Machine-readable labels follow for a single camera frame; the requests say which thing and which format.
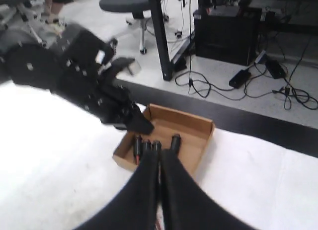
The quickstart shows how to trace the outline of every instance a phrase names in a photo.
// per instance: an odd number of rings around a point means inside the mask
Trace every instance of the open cardboard tray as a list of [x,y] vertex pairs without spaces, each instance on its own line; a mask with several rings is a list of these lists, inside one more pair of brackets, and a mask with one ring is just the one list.
[[[215,128],[213,121],[154,104],[150,104],[143,114],[155,127],[149,136],[141,135],[143,140],[149,139],[151,142],[159,140],[162,149],[169,149],[172,136],[176,133],[181,135],[182,141],[178,157],[184,168],[193,177],[212,137]],[[133,156],[135,135],[138,133],[127,132],[113,154],[115,162],[130,171],[137,168]]]

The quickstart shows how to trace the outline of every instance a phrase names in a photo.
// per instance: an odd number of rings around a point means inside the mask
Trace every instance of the black box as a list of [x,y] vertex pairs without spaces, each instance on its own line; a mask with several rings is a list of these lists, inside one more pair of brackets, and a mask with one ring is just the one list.
[[196,56],[248,66],[255,58],[262,9],[200,8],[193,13]]

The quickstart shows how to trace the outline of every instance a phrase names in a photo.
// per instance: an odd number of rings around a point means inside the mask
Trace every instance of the white table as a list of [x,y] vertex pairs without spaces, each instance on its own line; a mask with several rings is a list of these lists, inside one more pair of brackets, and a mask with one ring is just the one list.
[[[105,206],[131,173],[112,152],[124,132],[51,95],[0,85],[0,229],[70,230]],[[215,130],[197,182],[258,229],[318,229],[318,160]]]

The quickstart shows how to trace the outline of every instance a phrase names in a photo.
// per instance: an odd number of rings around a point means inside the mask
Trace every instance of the power adapter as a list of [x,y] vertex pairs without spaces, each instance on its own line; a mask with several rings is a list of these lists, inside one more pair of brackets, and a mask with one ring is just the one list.
[[246,81],[248,81],[250,76],[251,73],[248,69],[241,70],[229,81],[229,86],[239,89]]
[[266,61],[266,63],[265,63],[265,66],[266,66],[267,70],[270,72],[270,74],[272,75],[272,77],[274,79],[279,79],[279,78],[285,78],[286,77],[285,71],[283,70],[283,68],[278,63],[277,60],[268,59]]

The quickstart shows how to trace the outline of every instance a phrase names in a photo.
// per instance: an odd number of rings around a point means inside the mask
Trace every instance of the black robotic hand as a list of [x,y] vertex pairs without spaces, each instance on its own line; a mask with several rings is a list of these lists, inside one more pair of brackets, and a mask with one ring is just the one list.
[[15,84],[48,89],[97,116],[103,124],[149,134],[153,125],[113,81],[132,58],[114,59],[117,40],[103,42],[78,24],[70,24],[47,48],[22,31],[0,37],[1,65]]

